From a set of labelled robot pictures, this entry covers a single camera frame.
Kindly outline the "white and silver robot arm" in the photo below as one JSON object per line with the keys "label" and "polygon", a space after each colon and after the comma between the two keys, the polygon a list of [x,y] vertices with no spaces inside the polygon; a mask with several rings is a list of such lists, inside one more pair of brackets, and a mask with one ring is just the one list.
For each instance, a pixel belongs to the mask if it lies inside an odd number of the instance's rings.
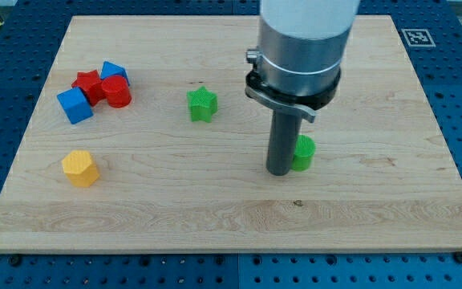
{"label": "white and silver robot arm", "polygon": [[246,52],[245,94],[314,122],[333,98],[359,0],[262,0],[258,40]]}

